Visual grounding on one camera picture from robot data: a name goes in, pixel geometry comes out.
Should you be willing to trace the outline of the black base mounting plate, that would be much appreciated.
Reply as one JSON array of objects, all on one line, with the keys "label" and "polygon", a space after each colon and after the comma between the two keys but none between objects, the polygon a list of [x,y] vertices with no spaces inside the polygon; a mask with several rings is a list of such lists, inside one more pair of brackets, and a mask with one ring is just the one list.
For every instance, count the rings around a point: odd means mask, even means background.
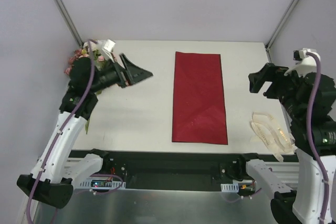
[{"label": "black base mounting plate", "polygon": [[118,152],[106,154],[100,174],[114,174],[127,189],[220,191],[239,154]]}]

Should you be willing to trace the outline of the cream printed ribbon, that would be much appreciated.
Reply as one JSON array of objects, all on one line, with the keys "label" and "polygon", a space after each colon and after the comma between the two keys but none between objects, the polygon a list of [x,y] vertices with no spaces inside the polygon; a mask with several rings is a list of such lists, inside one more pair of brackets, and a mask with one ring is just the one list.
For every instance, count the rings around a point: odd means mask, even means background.
[{"label": "cream printed ribbon", "polygon": [[275,159],[284,161],[284,155],[294,154],[297,150],[292,135],[282,129],[278,121],[269,113],[253,112],[249,122],[254,132],[251,143],[263,142]]}]

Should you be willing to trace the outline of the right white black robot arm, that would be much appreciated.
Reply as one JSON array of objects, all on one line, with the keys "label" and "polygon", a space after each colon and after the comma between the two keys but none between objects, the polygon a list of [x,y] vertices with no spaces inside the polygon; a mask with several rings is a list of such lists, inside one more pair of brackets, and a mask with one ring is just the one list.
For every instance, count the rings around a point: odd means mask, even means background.
[{"label": "right white black robot arm", "polygon": [[260,159],[239,163],[237,175],[251,177],[261,186],[277,223],[333,223],[330,197],[335,176],[335,121],[329,112],[335,102],[334,80],[315,72],[301,77],[272,63],[248,79],[252,93],[269,82],[264,96],[279,100],[291,118],[299,161],[298,187],[282,184]]}]

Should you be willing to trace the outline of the aluminium front rail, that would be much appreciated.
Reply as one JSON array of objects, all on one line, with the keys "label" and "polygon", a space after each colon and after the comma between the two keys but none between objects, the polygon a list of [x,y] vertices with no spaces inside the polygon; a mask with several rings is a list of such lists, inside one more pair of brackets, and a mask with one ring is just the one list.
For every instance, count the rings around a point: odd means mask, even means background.
[{"label": "aluminium front rail", "polygon": [[271,155],[250,154],[188,154],[188,153],[150,153],[150,152],[113,152],[104,157],[102,167],[95,174],[114,174],[131,181],[139,180],[140,175],[205,176],[216,183],[228,183],[234,180],[250,180],[240,167],[244,160],[264,161],[279,178],[288,180],[298,176],[299,163],[295,155],[285,156],[284,162],[278,162]]}]

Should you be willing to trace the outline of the light pink rose stem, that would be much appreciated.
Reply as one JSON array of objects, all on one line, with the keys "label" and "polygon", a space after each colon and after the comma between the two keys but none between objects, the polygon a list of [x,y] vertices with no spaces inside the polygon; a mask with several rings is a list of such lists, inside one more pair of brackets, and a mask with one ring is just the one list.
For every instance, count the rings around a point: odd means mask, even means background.
[{"label": "light pink rose stem", "polygon": [[100,53],[99,50],[93,51],[94,64],[98,70],[103,70],[107,67],[108,60]]}]

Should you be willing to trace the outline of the right aluminium frame post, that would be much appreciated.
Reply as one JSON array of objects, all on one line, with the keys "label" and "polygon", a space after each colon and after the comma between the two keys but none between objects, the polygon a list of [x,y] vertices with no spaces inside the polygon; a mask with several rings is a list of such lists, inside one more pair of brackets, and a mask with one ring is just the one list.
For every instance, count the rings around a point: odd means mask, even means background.
[{"label": "right aluminium frame post", "polygon": [[288,7],[286,8],[284,14],[281,17],[279,23],[277,24],[275,30],[271,34],[271,36],[270,36],[269,40],[267,41],[267,43],[265,44],[266,51],[269,51],[271,49],[271,47],[274,44],[276,38],[280,34],[283,26],[288,21],[289,17],[293,13],[293,11],[296,9],[296,7],[299,4],[299,2],[300,2],[300,0],[291,0],[290,1]]}]

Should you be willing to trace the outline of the white rose stem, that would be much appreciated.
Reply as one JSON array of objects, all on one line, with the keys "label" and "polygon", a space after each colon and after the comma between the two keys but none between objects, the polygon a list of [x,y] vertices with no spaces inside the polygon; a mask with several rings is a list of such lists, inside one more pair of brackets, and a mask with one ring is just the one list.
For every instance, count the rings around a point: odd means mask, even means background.
[{"label": "white rose stem", "polygon": [[102,44],[103,44],[104,40],[93,40],[93,41],[86,41],[83,44],[83,49],[89,53],[90,51],[100,51]]}]

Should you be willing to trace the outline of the left aluminium frame post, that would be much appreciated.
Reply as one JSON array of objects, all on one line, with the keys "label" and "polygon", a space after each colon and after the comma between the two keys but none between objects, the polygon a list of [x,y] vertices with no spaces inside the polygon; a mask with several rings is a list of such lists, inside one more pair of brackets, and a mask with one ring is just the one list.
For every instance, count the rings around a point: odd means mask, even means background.
[{"label": "left aluminium frame post", "polygon": [[70,33],[72,34],[74,40],[76,41],[77,45],[79,47],[82,47],[83,45],[83,40],[80,36],[80,34],[78,33],[78,30],[76,29],[76,26],[74,24],[74,22],[72,21],[71,17],[70,17],[70,14],[63,2],[63,0],[54,0],[61,16],[63,17]]}]

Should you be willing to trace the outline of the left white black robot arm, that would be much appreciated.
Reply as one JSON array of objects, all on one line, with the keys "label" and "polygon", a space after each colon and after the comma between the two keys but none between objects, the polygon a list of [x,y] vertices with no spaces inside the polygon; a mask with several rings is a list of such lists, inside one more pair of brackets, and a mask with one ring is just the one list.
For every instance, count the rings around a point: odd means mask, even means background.
[{"label": "left white black robot arm", "polygon": [[120,58],[121,63],[108,59],[101,70],[89,57],[73,62],[69,88],[62,99],[50,140],[31,172],[20,175],[17,180],[17,186],[28,197],[61,209],[71,199],[74,189],[90,175],[110,173],[108,153],[98,149],[91,150],[72,168],[66,169],[65,164],[98,102],[96,93],[113,85],[126,88],[153,76],[152,72],[133,64],[125,54],[120,54]]}]

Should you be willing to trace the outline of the orange brown rose stem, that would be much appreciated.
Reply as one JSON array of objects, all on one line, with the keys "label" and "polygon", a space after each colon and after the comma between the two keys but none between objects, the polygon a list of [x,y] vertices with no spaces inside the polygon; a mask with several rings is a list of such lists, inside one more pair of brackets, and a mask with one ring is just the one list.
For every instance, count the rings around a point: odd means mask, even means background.
[{"label": "orange brown rose stem", "polygon": [[[102,93],[102,90],[99,90],[95,93],[96,96],[99,96]],[[85,124],[85,132],[86,135],[88,134],[89,131],[89,124],[90,124],[90,119],[87,120],[86,124]]]}]

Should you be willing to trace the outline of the aluminium frame post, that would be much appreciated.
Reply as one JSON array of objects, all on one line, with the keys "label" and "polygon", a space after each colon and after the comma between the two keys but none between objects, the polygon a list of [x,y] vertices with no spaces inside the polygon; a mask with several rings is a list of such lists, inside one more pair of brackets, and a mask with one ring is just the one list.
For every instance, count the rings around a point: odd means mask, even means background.
[{"label": "aluminium frame post", "polygon": [[271,49],[271,47],[274,44],[276,38],[280,34],[283,26],[288,21],[289,17],[293,13],[293,11],[296,9],[296,7],[299,4],[299,2],[300,2],[300,0],[291,0],[290,1],[288,7],[286,8],[284,14],[281,17],[279,23],[277,24],[275,30],[271,34],[271,36],[270,36],[269,40],[267,41],[267,43],[265,44],[266,51],[269,51]]},{"label": "aluminium frame post", "polygon": [[63,2],[63,0],[54,0],[61,16],[63,17],[70,33],[72,34],[74,40],[76,41],[77,45],[79,47],[82,47],[83,45],[83,40],[80,36],[80,34],[78,33],[78,30],[76,29],[76,26],[74,24],[74,22],[72,21],[71,17],[70,17],[70,14]]}]

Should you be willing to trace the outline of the dark red wrapping cloth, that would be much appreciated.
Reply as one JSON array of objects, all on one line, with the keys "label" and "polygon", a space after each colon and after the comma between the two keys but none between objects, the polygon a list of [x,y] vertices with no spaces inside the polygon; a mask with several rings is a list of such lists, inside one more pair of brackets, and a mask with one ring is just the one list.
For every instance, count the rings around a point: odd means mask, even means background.
[{"label": "dark red wrapping cloth", "polygon": [[219,54],[175,53],[172,142],[228,144]]}]

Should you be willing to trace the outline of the mauve rose stem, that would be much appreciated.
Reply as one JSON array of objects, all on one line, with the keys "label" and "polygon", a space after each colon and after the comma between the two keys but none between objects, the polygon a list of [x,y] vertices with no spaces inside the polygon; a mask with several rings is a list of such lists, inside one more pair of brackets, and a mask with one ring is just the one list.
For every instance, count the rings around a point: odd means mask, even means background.
[{"label": "mauve rose stem", "polygon": [[65,69],[64,73],[68,76],[70,76],[70,72],[72,70],[72,67],[74,65],[74,62],[76,60],[79,60],[80,58],[86,57],[87,51],[85,49],[77,49],[74,51],[73,56],[69,58],[68,60],[68,67]]}]

